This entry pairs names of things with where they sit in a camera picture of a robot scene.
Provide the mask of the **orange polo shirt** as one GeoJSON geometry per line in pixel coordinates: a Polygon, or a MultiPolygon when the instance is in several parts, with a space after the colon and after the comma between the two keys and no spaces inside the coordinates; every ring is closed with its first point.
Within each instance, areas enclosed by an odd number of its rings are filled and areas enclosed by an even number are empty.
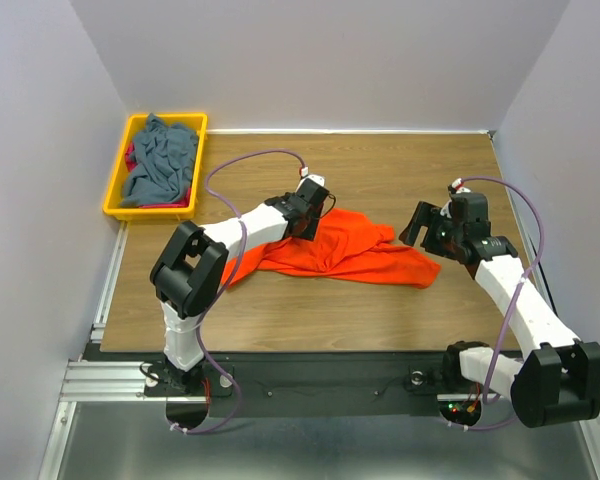
{"type": "Polygon", "coordinates": [[[247,251],[227,263],[222,280],[231,286],[251,273],[273,271],[295,277],[326,277],[380,285],[427,288],[441,266],[418,250],[394,243],[393,227],[336,208],[319,223],[312,241],[287,238],[247,251]]]}

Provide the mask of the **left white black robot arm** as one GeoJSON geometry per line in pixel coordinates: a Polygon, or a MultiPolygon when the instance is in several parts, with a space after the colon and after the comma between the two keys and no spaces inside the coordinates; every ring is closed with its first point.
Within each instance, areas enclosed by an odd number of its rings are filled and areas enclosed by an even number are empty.
{"type": "Polygon", "coordinates": [[[313,240],[328,197],[324,178],[309,174],[295,191],[245,214],[202,226],[186,221],[176,228],[150,273],[165,324],[167,385],[190,394],[202,384],[204,353],[197,335],[203,315],[223,291],[226,265],[289,237],[313,240]]]}

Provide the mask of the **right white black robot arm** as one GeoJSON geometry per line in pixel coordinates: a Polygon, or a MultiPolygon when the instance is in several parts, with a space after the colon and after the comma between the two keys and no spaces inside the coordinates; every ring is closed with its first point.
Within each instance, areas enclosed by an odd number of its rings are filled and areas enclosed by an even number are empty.
{"type": "Polygon", "coordinates": [[[509,400],[530,428],[599,415],[600,345],[582,341],[558,318],[526,278],[513,244],[492,235],[483,194],[461,189],[443,207],[419,202],[399,239],[463,265],[507,318],[521,350],[515,360],[483,342],[458,341],[440,366],[446,387],[479,383],[509,400]]]}

